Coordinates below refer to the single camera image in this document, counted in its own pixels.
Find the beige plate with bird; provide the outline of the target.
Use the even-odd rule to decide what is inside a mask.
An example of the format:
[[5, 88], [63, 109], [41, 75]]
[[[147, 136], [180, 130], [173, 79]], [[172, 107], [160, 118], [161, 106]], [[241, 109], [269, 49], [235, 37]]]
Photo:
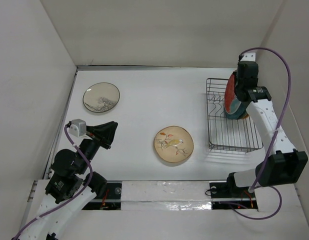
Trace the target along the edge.
[[154, 137], [156, 154], [165, 162], [177, 164], [186, 161], [194, 151], [194, 141], [190, 133], [180, 126], [168, 126]]

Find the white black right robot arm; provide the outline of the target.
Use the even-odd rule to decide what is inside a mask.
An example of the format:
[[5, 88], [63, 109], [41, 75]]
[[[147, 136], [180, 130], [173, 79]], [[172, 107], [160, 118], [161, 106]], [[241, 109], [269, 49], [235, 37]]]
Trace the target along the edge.
[[258, 86], [259, 66], [255, 61], [239, 61], [225, 90], [224, 114], [229, 120], [250, 117], [261, 137], [266, 154], [262, 163], [228, 175], [225, 190], [232, 197], [244, 189], [294, 184], [307, 162], [305, 151], [298, 151], [288, 139], [273, 108], [268, 89]]

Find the dark teal scalloped plate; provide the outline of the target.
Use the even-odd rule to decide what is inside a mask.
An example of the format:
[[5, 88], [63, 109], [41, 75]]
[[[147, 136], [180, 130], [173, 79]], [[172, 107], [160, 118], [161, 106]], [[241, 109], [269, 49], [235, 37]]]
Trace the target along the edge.
[[234, 98], [230, 101], [225, 101], [224, 111], [225, 117], [230, 120], [241, 120], [247, 113], [247, 105], [244, 102]]

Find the red patterned plate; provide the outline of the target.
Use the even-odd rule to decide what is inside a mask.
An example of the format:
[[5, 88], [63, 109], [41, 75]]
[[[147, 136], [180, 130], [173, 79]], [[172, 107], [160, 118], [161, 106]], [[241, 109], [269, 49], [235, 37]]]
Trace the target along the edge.
[[225, 93], [224, 93], [224, 105], [225, 105], [225, 101], [231, 101], [236, 97], [236, 94], [235, 94], [235, 79], [236, 79], [236, 76], [237, 76], [237, 72], [234, 71], [228, 81], [227, 81], [227, 84], [226, 84], [226, 89], [225, 89]]

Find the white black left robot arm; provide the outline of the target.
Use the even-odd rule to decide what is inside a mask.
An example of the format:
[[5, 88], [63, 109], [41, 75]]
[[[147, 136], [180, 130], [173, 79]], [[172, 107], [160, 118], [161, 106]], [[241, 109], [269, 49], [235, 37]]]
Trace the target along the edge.
[[36, 217], [19, 230], [15, 240], [59, 240], [91, 200], [106, 194], [107, 180], [93, 171], [91, 161], [99, 148], [111, 148], [117, 127], [115, 121], [89, 126], [82, 119], [64, 126], [64, 134], [75, 151], [57, 152]]

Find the cream plate with tree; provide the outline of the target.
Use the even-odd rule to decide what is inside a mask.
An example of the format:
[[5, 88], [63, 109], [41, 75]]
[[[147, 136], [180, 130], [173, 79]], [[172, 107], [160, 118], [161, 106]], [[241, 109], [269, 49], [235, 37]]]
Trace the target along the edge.
[[118, 104], [120, 96], [120, 91], [114, 84], [99, 82], [84, 92], [82, 102], [88, 111], [99, 114], [112, 110]]

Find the metal base rail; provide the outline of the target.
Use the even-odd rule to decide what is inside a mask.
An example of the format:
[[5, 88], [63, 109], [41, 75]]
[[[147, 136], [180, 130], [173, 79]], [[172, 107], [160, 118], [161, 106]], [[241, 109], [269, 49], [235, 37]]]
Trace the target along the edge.
[[111, 181], [84, 210], [199, 211], [258, 209], [256, 195], [230, 193], [225, 181]]

